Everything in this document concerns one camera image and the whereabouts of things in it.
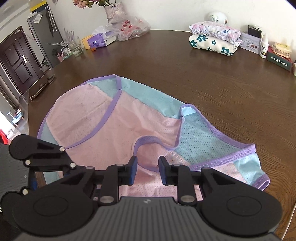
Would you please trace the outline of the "white teal floral folded cloth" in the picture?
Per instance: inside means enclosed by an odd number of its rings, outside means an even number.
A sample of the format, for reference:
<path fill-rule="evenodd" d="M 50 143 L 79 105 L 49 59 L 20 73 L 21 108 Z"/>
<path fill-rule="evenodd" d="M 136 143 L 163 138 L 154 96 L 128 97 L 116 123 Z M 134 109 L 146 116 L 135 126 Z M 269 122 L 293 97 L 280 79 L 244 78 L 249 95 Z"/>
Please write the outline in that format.
<path fill-rule="evenodd" d="M 230 57 L 232 57 L 238 49 L 236 45 L 230 42 L 207 35 L 191 35 L 189 37 L 189 43 L 192 48 L 212 51 Z"/>

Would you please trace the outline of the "yellow box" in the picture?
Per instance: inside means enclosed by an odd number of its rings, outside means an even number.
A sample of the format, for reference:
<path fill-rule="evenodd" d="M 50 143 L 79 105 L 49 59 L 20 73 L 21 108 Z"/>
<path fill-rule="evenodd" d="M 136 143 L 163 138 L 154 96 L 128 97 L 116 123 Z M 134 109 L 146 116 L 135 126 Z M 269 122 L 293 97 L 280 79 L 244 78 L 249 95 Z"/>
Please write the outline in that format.
<path fill-rule="evenodd" d="M 88 40 L 89 40 L 91 37 L 92 37 L 92 35 L 89 35 L 89 36 L 84 37 L 84 38 L 82 39 L 82 43 L 83 43 L 84 48 L 85 48 L 86 50 L 90 49 L 90 45 L 89 45 L 89 43 L 88 43 Z"/>

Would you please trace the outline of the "grey refrigerator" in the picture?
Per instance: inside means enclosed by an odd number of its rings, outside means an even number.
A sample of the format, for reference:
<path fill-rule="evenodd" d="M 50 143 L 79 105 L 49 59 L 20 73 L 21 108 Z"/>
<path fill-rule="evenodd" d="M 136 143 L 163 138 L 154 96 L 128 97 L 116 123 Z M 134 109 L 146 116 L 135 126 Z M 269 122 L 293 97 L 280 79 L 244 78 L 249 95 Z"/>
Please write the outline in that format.
<path fill-rule="evenodd" d="M 54 68 L 60 63 L 58 57 L 62 53 L 63 46 L 59 43 L 62 43 L 63 39 L 50 7 L 45 4 L 40 11 L 31 14 L 27 22 L 44 59 L 50 68 Z"/>

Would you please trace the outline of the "small white dropper bottle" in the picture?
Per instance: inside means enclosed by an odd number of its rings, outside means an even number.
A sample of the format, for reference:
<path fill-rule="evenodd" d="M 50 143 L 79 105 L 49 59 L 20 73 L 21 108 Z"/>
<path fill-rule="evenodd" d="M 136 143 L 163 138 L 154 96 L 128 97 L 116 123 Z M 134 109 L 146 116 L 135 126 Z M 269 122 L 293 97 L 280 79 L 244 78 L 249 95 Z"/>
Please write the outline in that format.
<path fill-rule="evenodd" d="M 269 48 L 269 42 L 268 42 L 268 37 L 267 34 L 263 34 L 262 35 L 262 39 L 261 39 L 261 49 L 260 49 L 260 57 L 263 59 L 267 58 L 267 52 L 268 52 L 268 48 Z"/>

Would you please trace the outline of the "pink blue purple mesh garment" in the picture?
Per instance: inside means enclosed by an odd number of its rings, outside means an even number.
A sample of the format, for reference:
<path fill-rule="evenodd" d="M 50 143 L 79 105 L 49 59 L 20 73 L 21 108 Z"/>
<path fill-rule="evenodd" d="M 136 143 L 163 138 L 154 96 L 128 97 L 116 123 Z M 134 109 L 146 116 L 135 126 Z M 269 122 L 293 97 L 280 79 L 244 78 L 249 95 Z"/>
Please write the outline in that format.
<path fill-rule="evenodd" d="M 93 78 L 60 96 L 38 138 L 64 147 L 75 164 L 98 170 L 137 156 L 134 184 L 121 186 L 120 196 L 176 197 L 176 186 L 162 184 L 160 156 L 193 171 L 214 168 L 259 190 L 270 183 L 255 144 L 227 137 L 194 105 L 117 75 Z"/>

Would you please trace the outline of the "dark wooden door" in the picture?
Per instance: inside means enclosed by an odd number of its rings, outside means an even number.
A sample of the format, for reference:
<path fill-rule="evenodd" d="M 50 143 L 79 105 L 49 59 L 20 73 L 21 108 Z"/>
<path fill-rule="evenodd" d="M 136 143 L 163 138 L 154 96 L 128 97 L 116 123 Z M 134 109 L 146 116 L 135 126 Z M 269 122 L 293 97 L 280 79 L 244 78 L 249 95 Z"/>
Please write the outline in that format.
<path fill-rule="evenodd" d="M 23 28 L 18 27 L 1 42 L 1 64 L 20 94 L 44 76 Z"/>

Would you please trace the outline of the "white decorated box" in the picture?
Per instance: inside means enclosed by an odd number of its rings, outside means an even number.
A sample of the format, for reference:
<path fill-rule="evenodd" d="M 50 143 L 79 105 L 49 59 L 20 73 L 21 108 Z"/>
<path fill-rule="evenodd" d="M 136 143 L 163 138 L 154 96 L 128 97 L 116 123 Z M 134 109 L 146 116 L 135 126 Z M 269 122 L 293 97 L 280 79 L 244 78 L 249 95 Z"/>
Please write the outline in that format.
<path fill-rule="evenodd" d="M 255 54 L 260 54 L 261 50 L 261 39 L 252 35 L 249 35 L 248 33 L 242 32 L 240 35 L 241 44 L 239 45 L 240 48 L 248 50 Z"/>

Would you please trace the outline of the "clear glass jar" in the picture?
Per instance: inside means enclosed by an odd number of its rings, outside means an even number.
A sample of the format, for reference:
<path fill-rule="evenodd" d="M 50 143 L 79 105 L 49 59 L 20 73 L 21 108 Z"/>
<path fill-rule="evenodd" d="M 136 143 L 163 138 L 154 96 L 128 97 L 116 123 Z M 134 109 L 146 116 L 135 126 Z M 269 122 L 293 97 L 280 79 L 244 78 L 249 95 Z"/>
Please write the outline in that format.
<path fill-rule="evenodd" d="M 79 37 L 74 37 L 73 40 L 68 42 L 67 45 L 75 57 L 78 57 L 83 53 L 82 44 Z"/>

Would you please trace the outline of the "patterned plastic bag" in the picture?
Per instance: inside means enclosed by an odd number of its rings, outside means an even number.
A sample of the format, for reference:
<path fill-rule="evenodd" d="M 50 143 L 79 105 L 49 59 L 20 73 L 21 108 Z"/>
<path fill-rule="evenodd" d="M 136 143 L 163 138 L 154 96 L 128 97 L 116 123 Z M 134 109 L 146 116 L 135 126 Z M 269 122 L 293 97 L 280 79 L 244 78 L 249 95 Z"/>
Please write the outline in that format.
<path fill-rule="evenodd" d="M 129 39 L 140 37 L 150 30 L 150 24 L 135 16 L 116 15 L 107 25 L 97 27 L 92 35 L 101 34 L 103 37 L 116 37 L 123 42 Z"/>

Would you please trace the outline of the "dark green labelled box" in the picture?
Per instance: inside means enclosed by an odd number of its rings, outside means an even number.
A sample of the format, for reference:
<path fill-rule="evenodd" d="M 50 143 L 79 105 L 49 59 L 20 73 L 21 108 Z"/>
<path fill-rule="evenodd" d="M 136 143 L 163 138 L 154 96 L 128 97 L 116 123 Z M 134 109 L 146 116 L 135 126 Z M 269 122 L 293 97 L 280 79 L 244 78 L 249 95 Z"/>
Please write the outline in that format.
<path fill-rule="evenodd" d="M 274 52 L 267 52 L 267 61 L 280 66 L 281 68 L 291 72 L 293 62 L 290 60 L 290 58 L 281 57 Z"/>

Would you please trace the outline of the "white round lamp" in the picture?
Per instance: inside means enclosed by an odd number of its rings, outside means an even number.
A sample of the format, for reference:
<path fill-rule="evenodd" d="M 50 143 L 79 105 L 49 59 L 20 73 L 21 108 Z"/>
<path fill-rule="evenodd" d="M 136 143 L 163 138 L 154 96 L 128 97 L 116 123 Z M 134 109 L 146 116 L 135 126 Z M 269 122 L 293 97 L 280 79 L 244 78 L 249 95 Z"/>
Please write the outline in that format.
<path fill-rule="evenodd" d="M 228 23 L 227 16 L 224 13 L 222 13 L 221 11 L 212 11 L 212 12 L 208 13 L 207 19 L 208 19 L 208 21 L 220 23 L 220 24 L 224 24 L 224 25 L 227 25 L 227 23 Z"/>

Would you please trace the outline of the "pink floral folded cloth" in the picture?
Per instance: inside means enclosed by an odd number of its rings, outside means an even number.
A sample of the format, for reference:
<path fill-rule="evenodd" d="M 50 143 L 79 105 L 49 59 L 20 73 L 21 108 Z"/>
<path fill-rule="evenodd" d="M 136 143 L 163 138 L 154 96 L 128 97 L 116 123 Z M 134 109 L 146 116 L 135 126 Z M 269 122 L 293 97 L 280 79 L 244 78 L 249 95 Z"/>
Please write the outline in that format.
<path fill-rule="evenodd" d="M 215 37 L 236 46 L 239 46 L 242 42 L 240 30 L 221 23 L 211 21 L 197 22 L 190 25 L 189 29 L 193 34 Z"/>

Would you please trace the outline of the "purple tissue pack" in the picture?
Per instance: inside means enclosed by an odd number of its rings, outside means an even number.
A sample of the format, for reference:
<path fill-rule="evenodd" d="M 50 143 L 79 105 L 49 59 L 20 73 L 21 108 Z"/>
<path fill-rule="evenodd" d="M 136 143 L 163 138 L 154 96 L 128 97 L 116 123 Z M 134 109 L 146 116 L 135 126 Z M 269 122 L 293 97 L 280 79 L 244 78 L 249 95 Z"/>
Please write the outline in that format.
<path fill-rule="evenodd" d="M 102 48 L 116 41 L 116 36 L 112 32 L 98 33 L 87 40 L 90 48 Z"/>

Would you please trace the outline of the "pink artificial flowers in vase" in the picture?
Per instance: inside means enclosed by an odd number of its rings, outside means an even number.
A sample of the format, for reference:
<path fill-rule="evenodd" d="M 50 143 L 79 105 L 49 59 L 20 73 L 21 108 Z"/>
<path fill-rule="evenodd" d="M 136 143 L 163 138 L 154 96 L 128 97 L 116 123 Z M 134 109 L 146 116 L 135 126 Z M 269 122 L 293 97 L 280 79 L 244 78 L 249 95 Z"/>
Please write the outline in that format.
<path fill-rule="evenodd" d="M 126 15 L 124 10 L 124 6 L 122 2 L 111 3 L 109 0 L 99 0 L 99 1 L 90 1 L 90 0 L 73 0 L 72 1 L 75 6 L 80 9 L 84 8 L 92 8 L 93 5 L 101 6 L 104 8 L 107 20 L 110 23 L 116 16 L 123 16 Z"/>

